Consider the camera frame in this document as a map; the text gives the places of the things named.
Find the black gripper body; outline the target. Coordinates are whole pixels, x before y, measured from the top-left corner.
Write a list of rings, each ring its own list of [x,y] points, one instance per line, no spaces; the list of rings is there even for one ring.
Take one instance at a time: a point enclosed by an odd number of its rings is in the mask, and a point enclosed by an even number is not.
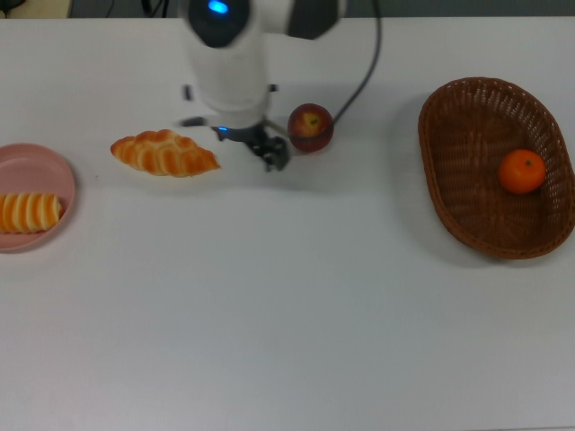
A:
[[[262,124],[256,124],[248,128],[230,128],[225,126],[214,126],[219,141],[230,140],[251,146],[264,145],[269,136]]]

